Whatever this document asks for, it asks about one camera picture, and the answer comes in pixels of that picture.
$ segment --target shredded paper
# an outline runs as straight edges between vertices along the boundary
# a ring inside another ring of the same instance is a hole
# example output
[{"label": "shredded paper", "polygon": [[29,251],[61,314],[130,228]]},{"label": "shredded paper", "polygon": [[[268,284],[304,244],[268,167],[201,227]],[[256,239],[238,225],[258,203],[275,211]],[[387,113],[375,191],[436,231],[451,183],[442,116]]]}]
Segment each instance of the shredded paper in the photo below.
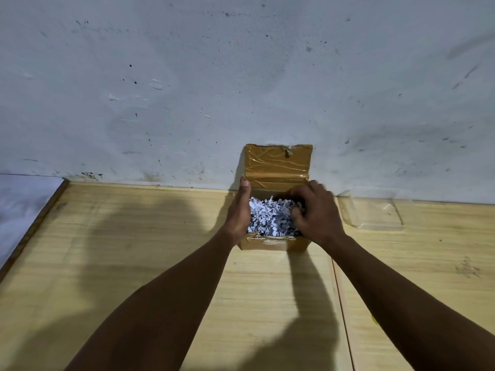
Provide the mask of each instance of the shredded paper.
[{"label": "shredded paper", "polygon": [[269,237],[298,237],[300,231],[296,229],[291,216],[291,207],[300,205],[294,200],[259,200],[251,198],[251,224],[248,233],[258,233],[260,236]]}]

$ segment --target wood grain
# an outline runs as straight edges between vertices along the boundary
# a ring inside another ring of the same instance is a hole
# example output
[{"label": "wood grain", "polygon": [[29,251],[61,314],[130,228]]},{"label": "wood grain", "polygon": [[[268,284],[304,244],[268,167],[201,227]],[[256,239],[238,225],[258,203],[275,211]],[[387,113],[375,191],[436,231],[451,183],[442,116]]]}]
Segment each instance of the wood grain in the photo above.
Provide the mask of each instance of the wood grain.
[{"label": "wood grain", "polygon": [[[341,208],[345,198],[339,198]],[[495,206],[398,203],[403,231],[346,226],[370,253],[467,318],[495,333]],[[356,370],[412,369],[336,267]]]},{"label": "wood grain", "polygon": [[[63,369],[127,296],[211,237],[231,199],[71,184],[0,284],[0,369]],[[351,370],[328,256],[235,247],[183,369]]]}]

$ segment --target cardboard box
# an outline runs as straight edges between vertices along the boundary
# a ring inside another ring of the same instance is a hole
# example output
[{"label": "cardboard box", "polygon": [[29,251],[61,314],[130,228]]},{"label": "cardboard box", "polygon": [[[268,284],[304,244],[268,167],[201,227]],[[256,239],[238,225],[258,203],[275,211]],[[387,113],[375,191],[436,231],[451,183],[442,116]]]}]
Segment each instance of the cardboard box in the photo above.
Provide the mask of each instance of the cardboard box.
[{"label": "cardboard box", "polygon": [[[244,147],[244,175],[251,183],[251,196],[268,199],[283,194],[294,186],[309,180],[309,166],[313,146],[258,146]],[[305,251],[311,241],[304,237],[260,237],[246,234],[241,250]]]}]

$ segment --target transparent plastic lid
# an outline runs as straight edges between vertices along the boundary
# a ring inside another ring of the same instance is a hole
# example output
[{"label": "transparent plastic lid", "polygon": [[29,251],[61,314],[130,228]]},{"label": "transparent plastic lid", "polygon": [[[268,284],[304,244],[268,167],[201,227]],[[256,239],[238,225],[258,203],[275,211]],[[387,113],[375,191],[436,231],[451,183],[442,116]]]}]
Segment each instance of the transparent plastic lid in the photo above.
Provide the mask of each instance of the transparent plastic lid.
[{"label": "transparent plastic lid", "polygon": [[403,213],[399,208],[412,205],[406,190],[377,187],[354,187],[345,191],[346,201],[339,201],[347,212],[350,225],[367,230],[402,230]]}]

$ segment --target open box lid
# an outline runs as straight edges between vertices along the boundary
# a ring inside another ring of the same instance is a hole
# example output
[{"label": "open box lid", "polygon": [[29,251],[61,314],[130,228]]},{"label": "open box lid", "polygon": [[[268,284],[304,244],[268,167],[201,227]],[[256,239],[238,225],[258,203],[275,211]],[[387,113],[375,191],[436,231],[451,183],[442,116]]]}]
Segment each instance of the open box lid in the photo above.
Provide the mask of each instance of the open box lid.
[{"label": "open box lid", "polygon": [[252,188],[286,191],[309,179],[311,144],[295,146],[246,144],[244,175]]}]

